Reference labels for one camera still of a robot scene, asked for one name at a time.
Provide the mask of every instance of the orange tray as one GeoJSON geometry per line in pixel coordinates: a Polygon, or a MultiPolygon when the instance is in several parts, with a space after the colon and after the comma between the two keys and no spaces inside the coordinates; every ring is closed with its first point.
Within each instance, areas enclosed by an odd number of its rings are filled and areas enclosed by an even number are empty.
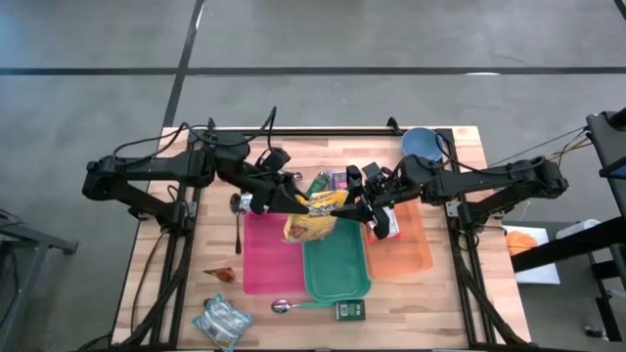
{"type": "Polygon", "coordinates": [[[363,225],[363,243],[371,279],[417,273],[432,267],[432,254],[416,202],[405,201],[395,205],[393,210],[400,226],[397,237],[369,242],[368,237],[375,235],[370,227],[363,225]]]}

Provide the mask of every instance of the orange object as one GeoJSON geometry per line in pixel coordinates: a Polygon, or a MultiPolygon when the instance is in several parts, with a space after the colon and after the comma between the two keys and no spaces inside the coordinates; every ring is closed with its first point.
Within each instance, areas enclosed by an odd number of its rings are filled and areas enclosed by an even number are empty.
{"type": "Polygon", "coordinates": [[[363,225],[368,272],[372,279],[417,273],[432,267],[432,254],[415,201],[405,201],[393,208],[400,234],[396,238],[369,242],[372,229],[363,225]]]}
{"type": "Polygon", "coordinates": [[[204,270],[203,272],[209,274],[210,276],[214,276],[222,283],[231,283],[235,280],[235,271],[231,267],[204,270]]]}
{"type": "Polygon", "coordinates": [[[511,231],[507,234],[507,247],[509,248],[509,254],[514,256],[520,254],[528,249],[534,248],[539,243],[532,236],[522,233],[520,231],[511,231]]]}

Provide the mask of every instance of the metal spoon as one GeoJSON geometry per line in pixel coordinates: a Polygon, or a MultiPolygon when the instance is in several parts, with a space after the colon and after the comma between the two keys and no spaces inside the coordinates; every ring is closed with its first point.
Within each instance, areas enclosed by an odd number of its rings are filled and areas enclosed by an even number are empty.
{"type": "Polygon", "coordinates": [[[237,241],[235,242],[235,254],[242,254],[242,239],[239,234],[239,214],[241,214],[241,210],[239,208],[239,204],[242,201],[242,197],[238,194],[233,194],[231,196],[231,211],[235,214],[235,218],[237,219],[237,241]]]}
{"type": "Polygon", "coordinates": [[[327,308],[327,307],[333,307],[334,305],[335,305],[334,302],[318,302],[318,301],[308,301],[308,302],[291,304],[286,299],[279,299],[272,303],[272,311],[274,313],[287,313],[291,308],[294,308],[294,307],[327,308]]]}

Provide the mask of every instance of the small green box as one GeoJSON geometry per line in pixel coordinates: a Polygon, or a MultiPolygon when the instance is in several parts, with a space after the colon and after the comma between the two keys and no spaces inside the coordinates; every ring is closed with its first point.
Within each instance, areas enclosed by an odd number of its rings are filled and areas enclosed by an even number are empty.
{"type": "Polygon", "coordinates": [[[337,301],[335,317],[340,322],[365,320],[365,301],[363,299],[337,301]]]}

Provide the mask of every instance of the wooden table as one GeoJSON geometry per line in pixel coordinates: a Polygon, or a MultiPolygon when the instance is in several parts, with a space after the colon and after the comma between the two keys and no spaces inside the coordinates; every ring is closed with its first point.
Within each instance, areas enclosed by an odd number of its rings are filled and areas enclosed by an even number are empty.
{"type": "MultiPolygon", "coordinates": [[[[451,128],[459,160],[473,167],[486,167],[477,128],[474,126],[451,128]]],[[[172,130],[165,128],[163,134],[172,130]]],[[[173,156],[183,152],[186,140],[187,134],[181,133],[178,140],[162,156],[173,156]]],[[[163,139],[160,144],[164,145],[167,141],[163,139]]],[[[286,169],[300,171],[304,175],[304,180],[301,181],[303,189],[308,187],[319,171],[330,168],[342,170],[348,164],[362,167],[373,161],[380,166],[393,168],[401,157],[397,137],[273,137],[272,144],[283,147],[291,155],[291,161],[286,169]]],[[[248,161],[254,162],[265,150],[266,140],[259,137],[251,142],[250,146],[251,154],[248,161]]],[[[166,191],[168,184],[152,182],[149,192],[156,197],[169,199],[166,191]]],[[[373,280],[372,289],[365,297],[367,320],[345,323],[337,322],[330,308],[293,309],[283,315],[270,310],[270,303],[277,298],[297,301],[305,299],[305,296],[244,294],[243,256],[235,254],[235,216],[228,205],[230,195],[237,191],[233,186],[217,178],[202,191],[178,348],[216,347],[191,321],[202,312],[202,302],[218,292],[221,292],[237,309],[248,311],[254,316],[254,325],[246,331],[238,348],[467,347],[457,279],[441,207],[419,203],[434,262],[433,267],[424,272],[393,279],[373,280]],[[235,270],[237,274],[235,283],[221,284],[202,272],[224,266],[233,267],[235,270]]],[[[485,192],[471,194],[469,200],[479,200],[488,194],[485,192]]],[[[140,225],[114,326],[113,343],[122,341],[129,334],[133,298],[148,254],[158,236],[159,229],[155,221],[146,221],[140,225]]],[[[502,231],[492,228],[480,234],[478,251],[489,299],[515,332],[529,340],[528,327],[502,231]]],[[[140,294],[136,324],[143,318],[157,296],[164,252],[165,241],[162,241],[140,294]]],[[[171,313],[172,301],[170,300],[169,308],[165,311],[165,317],[171,313]]],[[[479,341],[484,341],[475,302],[472,304],[472,311],[479,341]]],[[[163,325],[163,330],[168,331],[167,318],[164,319],[163,325]]]]}

